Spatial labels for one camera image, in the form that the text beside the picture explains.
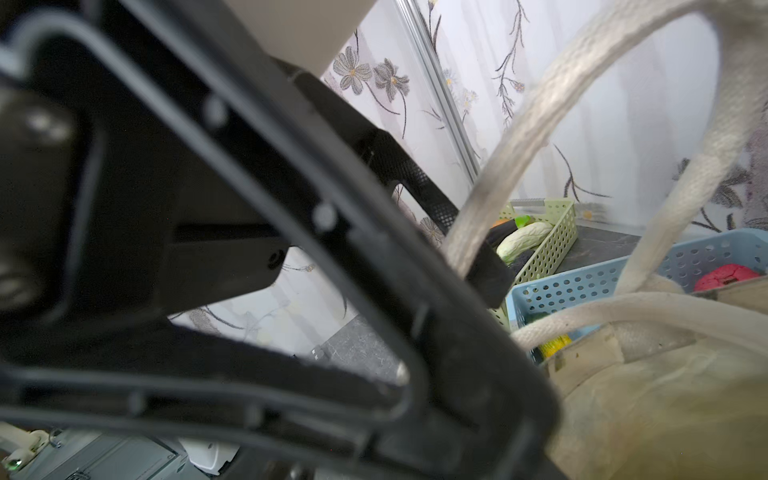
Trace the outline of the cream canvas tote bag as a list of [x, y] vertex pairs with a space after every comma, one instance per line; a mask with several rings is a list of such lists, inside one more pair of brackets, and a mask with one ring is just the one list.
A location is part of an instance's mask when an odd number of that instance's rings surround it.
[[614, 294], [551, 314], [512, 334], [523, 349], [574, 330], [592, 333], [546, 363], [566, 417], [549, 452], [570, 477], [763, 479], [767, 475], [766, 289], [731, 305], [683, 292], [658, 267], [713, 196], [762, 116], [767, 98], [763, 1], [618, 1], [586, 24], [529, 94], [443, 244], [460, 276], [495, 215], [558, 124], [593, 82], [655, 31], [698, 13], [715, 31], [719, 72], [697, 156], [657, 211]]

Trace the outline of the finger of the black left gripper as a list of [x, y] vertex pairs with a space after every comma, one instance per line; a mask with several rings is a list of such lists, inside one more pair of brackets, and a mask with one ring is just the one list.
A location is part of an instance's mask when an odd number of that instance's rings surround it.
[[[220, 1], [119, 1], [206, 85], [158, 109], [233, 191], [308, 254], [404, 363], [392, 385], [176, 326], [49, 336], [47, 286], [1, 217], [1, 416], [240, 445], [369, 479], [531, 479], [559, 420], [542, 374], [373, 172]], [[1, 172], [63, 161], [63, 111], [1, 71]]]
[[[309, 72], [285, 61], [281, 63], [281, 70], [389, 194], [397, 186], [403, 186], [436, 223], [438, 231], [449, 232], [459, 210], [390, 133], [375, 126]], [[514, 282], [514, 271], [488, 243], [483, 243], [466, 281], [488, 308], [498, 308]]]

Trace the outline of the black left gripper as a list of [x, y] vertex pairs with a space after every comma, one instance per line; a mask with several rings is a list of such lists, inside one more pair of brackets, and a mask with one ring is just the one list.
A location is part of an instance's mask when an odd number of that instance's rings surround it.
[[63, 111], [70, 154], [1, 172], [6, 231], [23, 230], [48, 283], [49, 336], [150, 336], [170, 315], [270, 286], [287, 241], [158, 115], [199, 113], [211, 93], [119, 1], [5, 1], [4, 75]]

